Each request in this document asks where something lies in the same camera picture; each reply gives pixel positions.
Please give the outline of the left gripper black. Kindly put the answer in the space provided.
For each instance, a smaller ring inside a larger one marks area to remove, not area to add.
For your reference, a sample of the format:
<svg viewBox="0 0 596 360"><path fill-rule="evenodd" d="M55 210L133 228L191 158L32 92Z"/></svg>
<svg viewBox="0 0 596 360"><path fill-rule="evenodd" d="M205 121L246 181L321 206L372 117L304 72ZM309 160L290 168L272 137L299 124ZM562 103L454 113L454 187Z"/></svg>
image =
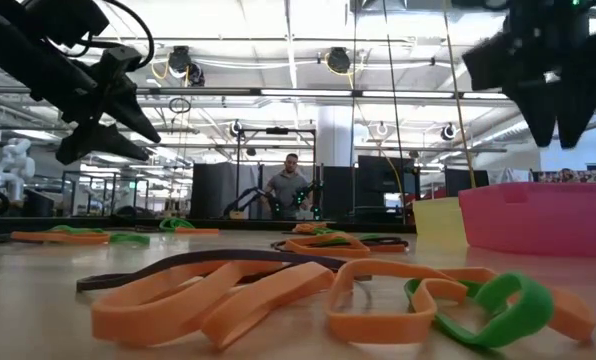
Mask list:
<svg viewBox="0 0 596 360"><path fill-rule="evenodd" d="M93 65L69 59L0 14L0 69L27 86L35 100L59 108L64 121L84 123L63 138L56 151L55 158L64 165L91 152L149 158L116 125L96 123L107 113L149 141L161 141L137 102L137 85L126 76L139 62L139 53L125 46L105 50Z"/></svg>

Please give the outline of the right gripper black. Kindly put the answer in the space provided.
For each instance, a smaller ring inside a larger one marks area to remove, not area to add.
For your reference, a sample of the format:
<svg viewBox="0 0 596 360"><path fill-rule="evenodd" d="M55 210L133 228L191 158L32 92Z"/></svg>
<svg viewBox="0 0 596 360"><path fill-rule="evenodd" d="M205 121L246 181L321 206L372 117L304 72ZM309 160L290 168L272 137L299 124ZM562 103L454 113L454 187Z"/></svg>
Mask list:
<svg viewBox="0 0 596 360"><path fill-rule="evenodd" d="M540 77L562 65L557 110L559 141L575 148L596 110L596 33L587 7L507 7L502 29L462 55L475 91ZM538 147L556 124L548 85L508 87Z"/></svg>

